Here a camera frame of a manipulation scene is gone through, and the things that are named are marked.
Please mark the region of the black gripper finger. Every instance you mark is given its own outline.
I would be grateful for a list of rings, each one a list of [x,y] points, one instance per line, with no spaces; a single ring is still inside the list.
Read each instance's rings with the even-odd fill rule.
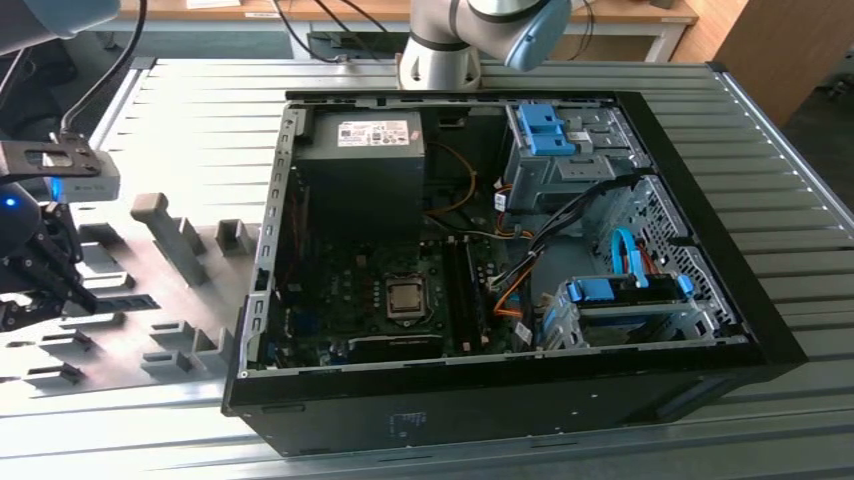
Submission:
[[[40,206],[40,214],[37,245],[48,271],[48,289],[72,304],[69,312],[93,314],[97,299],[82,286],[81,274],[76,268],[82,261],[82,251],[69,207],[62,203],[48,202]]]
[[[64,304],[64,299],[50,295],[36,294],[30,297],[20,293],[2,293],[1,332],[12,332],[58,318]]]

